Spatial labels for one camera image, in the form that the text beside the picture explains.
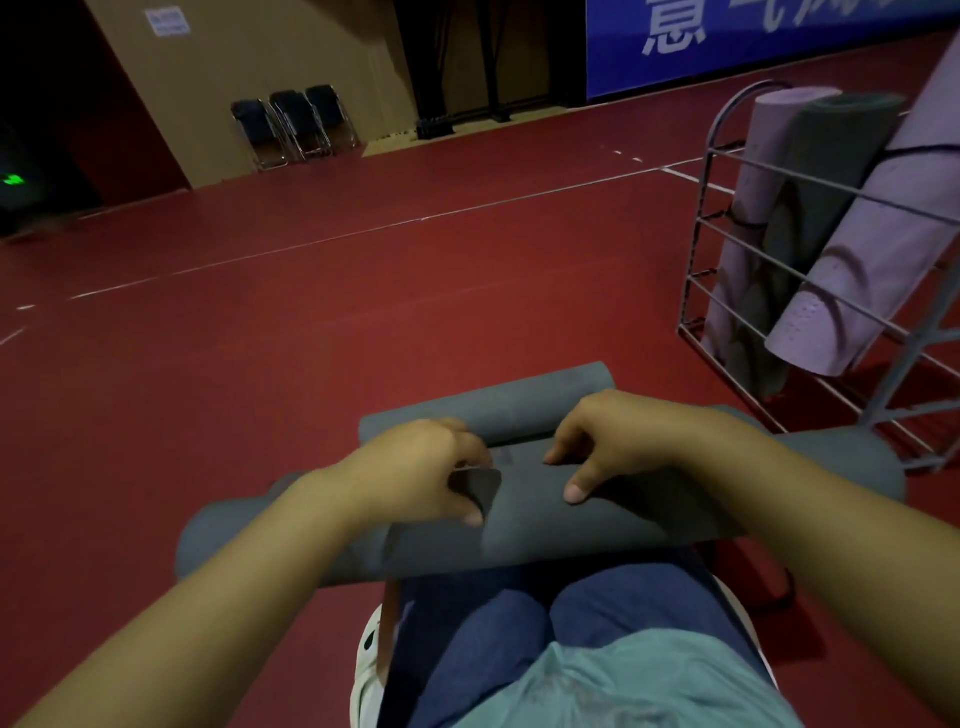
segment hand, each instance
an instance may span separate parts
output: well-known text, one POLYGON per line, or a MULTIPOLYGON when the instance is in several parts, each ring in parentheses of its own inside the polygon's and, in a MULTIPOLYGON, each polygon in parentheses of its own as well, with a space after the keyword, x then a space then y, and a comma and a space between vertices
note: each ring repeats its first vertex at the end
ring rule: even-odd
POLYGON ((417 420, 374 437, 324 476, 349 488, 371 525, 438 519, 482 525, 476 504, 447 487, 464 465, 492 466, 479 437, 459 420, 417 420))
POLYGON ((680 465, 684 443, 706 410, 608 389, 580 400, 557 428, 543 462, 586 458, 564 488, 564 500, 580 503, 601 483, 668 465, 680 465))

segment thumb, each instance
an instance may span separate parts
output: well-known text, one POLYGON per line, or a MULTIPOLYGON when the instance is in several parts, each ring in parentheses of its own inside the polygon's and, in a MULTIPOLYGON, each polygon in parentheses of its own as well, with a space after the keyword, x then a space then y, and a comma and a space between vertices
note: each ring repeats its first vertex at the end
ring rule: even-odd
POLYGON ((468 497, 451 491, 448 501, 445 510, 449 518, 463 521, 473 527, 483 525, 483 512, 468 497))
POLYGON ((607 477, 604 475, 596 456, 592 456, 580 466, 580 470, 574 473, 570 482, 566 484, 564 500, 574 505, 582 503, 606 479, 607 477))

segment purple yoga mat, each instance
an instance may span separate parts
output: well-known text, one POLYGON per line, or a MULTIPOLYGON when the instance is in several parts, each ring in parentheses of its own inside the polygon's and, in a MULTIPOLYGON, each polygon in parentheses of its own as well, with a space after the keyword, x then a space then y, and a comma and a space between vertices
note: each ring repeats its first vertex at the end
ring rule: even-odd
MULTIPOLYGON (((960 35, 887 147, 888 152, 960 145, 960 35)), ((960 154, 916 152, 882 162, 864 191, 903 205, 960 217, 960 154)), ((944 223, 857 200, 810 271, 838 296, 890 318, 957 233, 944 223)), ((840 376, 882 327, 828 294, 804 285, 767 338, 767 349, 815 374, 840 376)))
MULTIPOLYGON (((765 164, 779 164, 786 150, 790 124, 797 113, 810 102, 840 93, 838 88, 807 86, 788 88, 757 96, 747 132, 744 158, 765 164)), ((740 165, 736 192, 731 206, 732 218, 746 226, 732 224, 731 232, 740 240, 758 246, 763 227, 770 220, 774 201, 780 192, 783 177, 776 172, 740 165)), ((725 240, 717 268, 713 295, 736 310, 756 268, 756 258, 736 243, 725 240)), ((736 320, 716 301, 711 300, 704 327, 703 345, 714 356, 725 358, 727 346, 736 329, 736 320)))

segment jeans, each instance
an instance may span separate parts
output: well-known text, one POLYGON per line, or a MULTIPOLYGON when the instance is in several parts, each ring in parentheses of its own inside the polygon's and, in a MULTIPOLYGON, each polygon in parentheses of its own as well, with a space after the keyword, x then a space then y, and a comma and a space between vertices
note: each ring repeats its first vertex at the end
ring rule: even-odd
POLYGON ((440 728, 519 679, 552 642, 604 647, 651 628, 708 634, 767 681, 692 548, 408 579, 377 725, 440 728))

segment folding chair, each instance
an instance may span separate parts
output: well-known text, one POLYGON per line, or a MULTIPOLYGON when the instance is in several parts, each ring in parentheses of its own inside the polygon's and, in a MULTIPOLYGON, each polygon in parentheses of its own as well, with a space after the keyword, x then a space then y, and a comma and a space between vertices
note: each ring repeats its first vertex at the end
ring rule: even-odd
POLYGON ((283 141, 283 131, 262 101, 235 101, 230 105, 230 113, 241 134, 250 144, 257 169, 274 169, 290 163, 283 141))
POLYGON ((307 161, 310 157, 333 154, 330 139, 320 117, 299 91, 278 91, 270 95, 270 104, 287 132, 291 151, 307 161))
POLYGON ((357 133, 333 86, 315 85, 307 88, 305 93, 307 101, 324 125, 334 152, 353 149, 359 143, 357 133))

